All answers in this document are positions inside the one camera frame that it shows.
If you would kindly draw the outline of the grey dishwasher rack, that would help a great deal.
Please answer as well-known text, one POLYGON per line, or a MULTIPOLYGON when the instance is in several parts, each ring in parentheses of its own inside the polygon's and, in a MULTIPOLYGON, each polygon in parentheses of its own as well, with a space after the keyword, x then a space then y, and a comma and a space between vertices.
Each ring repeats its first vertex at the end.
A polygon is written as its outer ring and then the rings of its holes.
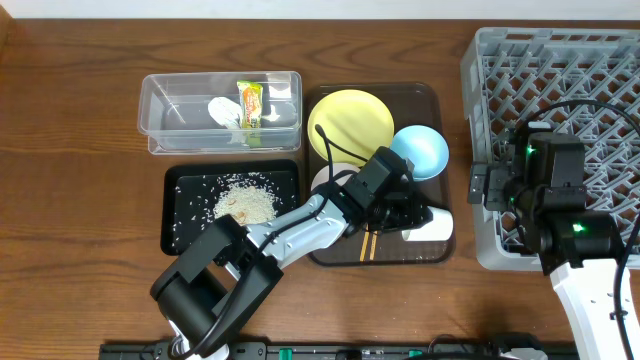
MULTIPOLYGON (((639 115, 639 33, 625 29, 481 28, 462 61, 464 115, 476 162, 510 160, 508 133, 556 102, 589 99, 639 115)), ((627 239, 639 212, 639 136, 593 106, 543 116, 585 145, 586 205, 609 212, 627 239)))

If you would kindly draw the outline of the left wooden chopstick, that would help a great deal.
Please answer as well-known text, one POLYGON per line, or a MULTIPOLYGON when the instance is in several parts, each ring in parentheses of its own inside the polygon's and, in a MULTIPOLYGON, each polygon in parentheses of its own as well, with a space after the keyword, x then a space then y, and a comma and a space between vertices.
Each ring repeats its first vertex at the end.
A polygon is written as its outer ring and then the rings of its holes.
POLYGON ((361 246, 361 251, 360 251, 360 256, 359 256, 359 261, 363 262, 365 260, 365 255, 367 252, 367 247, 368 247, 368 242, 369 242, 369 236, 370 236, 370 232, 368 230, 364 231, 364 236, 363 236, 363 241, 362 241, 362 246, 361 246))

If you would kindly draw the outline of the black waste tray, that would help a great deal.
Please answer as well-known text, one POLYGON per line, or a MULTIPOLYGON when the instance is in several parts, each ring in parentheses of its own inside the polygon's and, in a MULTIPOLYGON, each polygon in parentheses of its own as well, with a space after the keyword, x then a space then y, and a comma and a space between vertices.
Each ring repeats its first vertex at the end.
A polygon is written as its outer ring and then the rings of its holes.
POLYGON ((165 174, 160 246, 176 256, 222 215, 241 225, 262 223, 299 205, 292 160, 174 166, 165 174))

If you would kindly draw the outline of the clear plastic bin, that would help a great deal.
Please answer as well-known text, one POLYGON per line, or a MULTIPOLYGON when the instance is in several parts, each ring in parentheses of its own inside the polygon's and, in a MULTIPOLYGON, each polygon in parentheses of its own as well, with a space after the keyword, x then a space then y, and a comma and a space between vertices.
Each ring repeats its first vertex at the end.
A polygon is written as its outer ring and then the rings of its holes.
POLYGON ((153 154, 291 152, 301 145, 301 106, 295 71, 152 74, 142 83, 138 130, 153 154), (260 128, 228 129, 208 113, 215 97, 240 105, 238 81, 263 86, 260 128))

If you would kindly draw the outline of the yellow green snack wrapper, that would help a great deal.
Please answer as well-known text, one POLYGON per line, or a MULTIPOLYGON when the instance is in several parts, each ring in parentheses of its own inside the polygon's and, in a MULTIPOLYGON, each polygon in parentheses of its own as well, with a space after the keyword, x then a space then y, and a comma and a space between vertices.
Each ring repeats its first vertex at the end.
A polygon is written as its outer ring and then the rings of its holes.
POLYGON ((260 128, 263 110, 263 86, 256 82, 238 81, 242 115, 242 128, 260 128))

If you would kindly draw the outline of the dark brown serving tray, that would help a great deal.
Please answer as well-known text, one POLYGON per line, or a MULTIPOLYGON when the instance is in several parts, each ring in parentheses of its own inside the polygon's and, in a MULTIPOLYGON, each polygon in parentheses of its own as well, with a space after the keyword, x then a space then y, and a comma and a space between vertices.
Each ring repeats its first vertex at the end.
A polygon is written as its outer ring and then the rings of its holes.
MULTIPOLYGON (((410 125, 425 125, 442 133, 440 107, 435 91, 423 83, 386 83, 360 85, 324 85, 311 90, 305 99, 305 122, 308 122, 312 107, 324 96, 344 89, 369 92, 382 100, 389 108, 395 129, 410 125)), ((306 196, 310 194, 315 175, 327 165, 326 160, 316 154, 308 142, 306 130, 306 196)), ((437 208, 451 209, 448 173, 445 169, 435 178, 418 183, 420 190, 437 208)), ((365 260, 359 261, 364 232, 349 238, 341 238, 331 247, 314 251, 309 255, 316 264, 324 267, 357 267, 383 265, 440 264, 446 262, 456 247, 455 233, 448 241, 406 242, 400 232, 378 235, 375 259, 369 260, 371 235, 365 260)))

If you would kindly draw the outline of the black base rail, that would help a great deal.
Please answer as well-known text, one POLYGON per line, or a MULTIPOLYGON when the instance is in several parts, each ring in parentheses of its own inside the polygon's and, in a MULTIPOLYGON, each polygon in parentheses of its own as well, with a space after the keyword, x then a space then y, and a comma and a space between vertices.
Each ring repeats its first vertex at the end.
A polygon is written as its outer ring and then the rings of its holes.
POLYGON ((457 357, 505 356, 515 359, 567 360, 579 357, 571 343, 543 343, 528 333, 500 334, 484 341, 443 334, 428 343, 410 345, 236 342, 227 345, 216 357, 234 360, 385 360, 440 353, 453 353, 457 357))

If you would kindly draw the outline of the light blue bowl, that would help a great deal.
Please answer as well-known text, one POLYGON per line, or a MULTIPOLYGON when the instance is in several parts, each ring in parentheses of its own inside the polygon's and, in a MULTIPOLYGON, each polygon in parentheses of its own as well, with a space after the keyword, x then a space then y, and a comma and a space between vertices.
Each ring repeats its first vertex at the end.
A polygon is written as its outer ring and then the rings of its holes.
POLYGON ((411 125, 398 131, 391 150, 413 165, 412 176, 425 181, 440 175, 449 161, 449 147, 444 137, 425 125, 411 125))

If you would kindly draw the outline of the wooden chopstick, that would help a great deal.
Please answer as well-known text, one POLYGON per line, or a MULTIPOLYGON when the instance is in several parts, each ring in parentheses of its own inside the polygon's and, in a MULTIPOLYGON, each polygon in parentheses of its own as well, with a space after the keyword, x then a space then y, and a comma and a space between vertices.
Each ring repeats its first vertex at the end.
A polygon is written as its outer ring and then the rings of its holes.
POLYGON ((370 250, 369 250, 369 260, 373 261, 375 259, 376 253, 376 245, 378 239, 378 232, 371 232, 371 242, 370 242, 370 250))
POLYGON ((367 247, 368 247, 368 242, 369 242, 369 236, 370 236, 370 232, 368 230, 364 231, 364 236, 363 236, 363 241, 362 241, 362 246, 361 246, 361 251, 360 251, 360 256, 359 256, 359 261, 363 262, 365 260, 365 255, 367 252, 367 247))

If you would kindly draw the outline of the rice food waste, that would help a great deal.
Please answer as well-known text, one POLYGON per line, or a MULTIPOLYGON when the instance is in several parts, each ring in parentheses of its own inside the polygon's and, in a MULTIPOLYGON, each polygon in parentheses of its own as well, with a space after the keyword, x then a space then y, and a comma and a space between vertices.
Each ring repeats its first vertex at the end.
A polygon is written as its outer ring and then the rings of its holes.
POLYGON ((217 218, 240 225, 263 223, 298 206, 297 185, 288 171, 183 176, 174 188, 169 249, 186 249, 217 218))

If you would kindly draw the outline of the white cup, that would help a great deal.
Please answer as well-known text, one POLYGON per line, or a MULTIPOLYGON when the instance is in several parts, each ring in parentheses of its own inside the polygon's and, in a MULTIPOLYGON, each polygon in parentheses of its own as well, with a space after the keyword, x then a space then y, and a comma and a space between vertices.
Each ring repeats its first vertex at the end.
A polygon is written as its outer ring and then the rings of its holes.
POLYGON ((403 230, 402 238, 406 242, 442 242, 453 235, 454 220, 450 211, 429 207, 432 218, 419 228, 403 230))

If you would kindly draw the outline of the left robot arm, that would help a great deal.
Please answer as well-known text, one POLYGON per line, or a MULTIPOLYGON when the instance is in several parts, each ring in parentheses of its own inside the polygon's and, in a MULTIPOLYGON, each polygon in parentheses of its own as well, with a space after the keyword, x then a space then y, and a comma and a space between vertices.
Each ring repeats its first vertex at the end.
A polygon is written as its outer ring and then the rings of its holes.
POLYGON ((370 191, 355 179, 322 184, 304 205, 264 223, 241 226, 222 216, 151 286, 151 297, 176 333, 169 358, 206 359, 219 352, 299 258, 362 226, 413 232, 435 221, 435 209, 409 185, 370 191))

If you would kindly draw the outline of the yellow plate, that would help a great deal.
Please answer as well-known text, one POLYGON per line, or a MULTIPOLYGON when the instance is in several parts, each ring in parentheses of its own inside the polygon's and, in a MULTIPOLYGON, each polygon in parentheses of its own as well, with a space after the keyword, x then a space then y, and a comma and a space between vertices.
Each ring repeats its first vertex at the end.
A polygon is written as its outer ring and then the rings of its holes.
POLYGON ((350 152, 331 146, 334 162, 361 167, 381 147, 389 147, 395 133, 393 116, 375 95, 356 89, 332 92, 311 109, 307 123, 310 146, 327 160, 324 140, 315 127, 320 125, 328 139, 350 152))

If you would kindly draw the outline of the white tissue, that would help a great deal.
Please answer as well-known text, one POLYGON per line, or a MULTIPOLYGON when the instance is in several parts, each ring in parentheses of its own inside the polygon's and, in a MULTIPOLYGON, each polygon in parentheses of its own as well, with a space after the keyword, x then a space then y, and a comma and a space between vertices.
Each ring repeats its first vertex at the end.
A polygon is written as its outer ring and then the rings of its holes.
POLYGON ((215 97, 207 105, 211 118, 220 126, 239 129, 241 106, 226 97, 215 97))

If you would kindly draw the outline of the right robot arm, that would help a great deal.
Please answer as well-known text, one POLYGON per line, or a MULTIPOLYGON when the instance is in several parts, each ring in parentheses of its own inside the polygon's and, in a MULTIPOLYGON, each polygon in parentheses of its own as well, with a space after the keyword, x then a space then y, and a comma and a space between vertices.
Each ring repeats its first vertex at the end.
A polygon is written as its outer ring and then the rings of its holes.
POLYGON ((585 148, 574 135, 525 131, 507 164, 475 162, 468 201, 511 212, 560 299, 582 359, 636 359, 639 321, 624 241, 612 215, 586 207, 585 148))

